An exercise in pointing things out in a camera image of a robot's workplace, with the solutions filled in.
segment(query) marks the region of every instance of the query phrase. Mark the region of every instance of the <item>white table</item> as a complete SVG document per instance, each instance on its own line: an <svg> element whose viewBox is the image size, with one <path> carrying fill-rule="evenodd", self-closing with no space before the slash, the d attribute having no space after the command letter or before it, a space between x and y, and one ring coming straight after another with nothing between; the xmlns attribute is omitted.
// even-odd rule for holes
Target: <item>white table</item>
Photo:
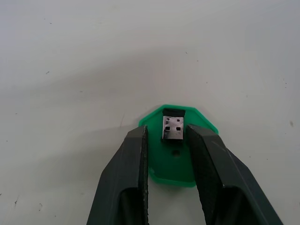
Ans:
<svg viewBox="0 0 300 225"><path fill-rule="evenodd" d="M2 0L0 225L84 225L138 120L193 106L300 221L300 1ZM205 224L149 180L151 225Z"/></svg>

